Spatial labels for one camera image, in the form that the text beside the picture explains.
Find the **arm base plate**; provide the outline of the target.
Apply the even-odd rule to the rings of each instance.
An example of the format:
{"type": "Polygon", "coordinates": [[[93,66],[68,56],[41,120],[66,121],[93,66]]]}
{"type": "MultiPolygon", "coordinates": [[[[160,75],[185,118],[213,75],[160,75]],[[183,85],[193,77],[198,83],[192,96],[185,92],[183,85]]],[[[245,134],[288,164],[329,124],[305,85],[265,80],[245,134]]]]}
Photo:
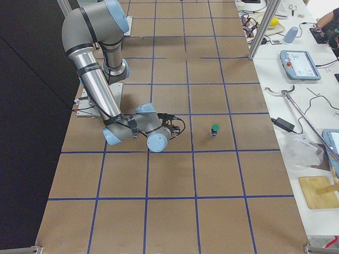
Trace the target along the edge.
{"type": "Polygon", "coordinates": [[[127,16],[128,31],[124,33],[125,37],[129,37],[131,35],[132,22],[133,22],[133,17],[132,16],[127,16]]]}
{"type": "Polygon", "coordinates": [[[122,114],[120,110],[123,83],[112,83],[107,86],[86,87],[80,82],[83,88],[82,97],[79,101],[76,115],[78,117],[101,117],[107,120],[111,117],[118,117],[122,114]]]}

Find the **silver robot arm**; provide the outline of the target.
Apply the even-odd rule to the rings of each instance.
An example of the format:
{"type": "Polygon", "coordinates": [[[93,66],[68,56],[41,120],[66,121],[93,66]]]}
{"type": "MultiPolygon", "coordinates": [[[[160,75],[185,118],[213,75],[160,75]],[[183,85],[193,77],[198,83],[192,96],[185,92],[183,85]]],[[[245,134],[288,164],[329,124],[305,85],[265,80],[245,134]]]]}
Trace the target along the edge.
{"type": "Polygon", "coordinates": [[[110,85],[129,77],[129,67],[122,57],[121,43],[129,31],[127,17],[118,1],[101,1],[72,10],[62,26],[66,55],[73,61],[77,75],[90,101],[96,106],[110,145],[143,133],[152,152],[163,151],[180,129],[166,120],[173,115],[157,113],[151,103],[124,116],[110,85]]]}

